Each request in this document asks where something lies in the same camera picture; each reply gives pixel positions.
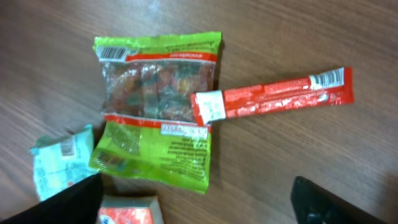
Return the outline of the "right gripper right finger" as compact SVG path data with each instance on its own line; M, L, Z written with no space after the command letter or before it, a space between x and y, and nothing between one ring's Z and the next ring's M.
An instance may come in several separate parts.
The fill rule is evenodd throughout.
M290 201L298 224L386 224L302 176L294 179Z

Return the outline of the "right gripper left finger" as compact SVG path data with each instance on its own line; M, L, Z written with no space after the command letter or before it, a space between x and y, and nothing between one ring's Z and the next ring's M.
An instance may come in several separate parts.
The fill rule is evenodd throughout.
M103 181L95 174L1 224L95 224L102 201Z

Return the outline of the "small red snack packet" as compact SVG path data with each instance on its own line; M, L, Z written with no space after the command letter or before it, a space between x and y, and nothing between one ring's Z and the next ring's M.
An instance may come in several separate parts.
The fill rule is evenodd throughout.
M96 224L164 224L157 196L104 196Z

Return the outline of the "light teal snack packet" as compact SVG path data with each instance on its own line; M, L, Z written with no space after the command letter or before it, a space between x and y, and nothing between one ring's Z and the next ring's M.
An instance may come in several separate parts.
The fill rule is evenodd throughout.
M33 155L33 181L40 201L96 174L89 167L94 141L90 124L75 134L59 138L42 136L36 141L30 153Z

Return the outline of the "green gummy candy bag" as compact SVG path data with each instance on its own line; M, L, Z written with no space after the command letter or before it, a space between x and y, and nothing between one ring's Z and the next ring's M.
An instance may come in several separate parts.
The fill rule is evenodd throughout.
M220 32L96 37L106 125L90 166L205 193L212 133L195 121L191 95L212 90L221 40Z

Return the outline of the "red stick snack packet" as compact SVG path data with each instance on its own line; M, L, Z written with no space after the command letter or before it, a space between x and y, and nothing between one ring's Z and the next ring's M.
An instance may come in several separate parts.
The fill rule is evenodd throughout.
M278 111L354 102L353 69L341 67L281 82L191 95L198 125Z

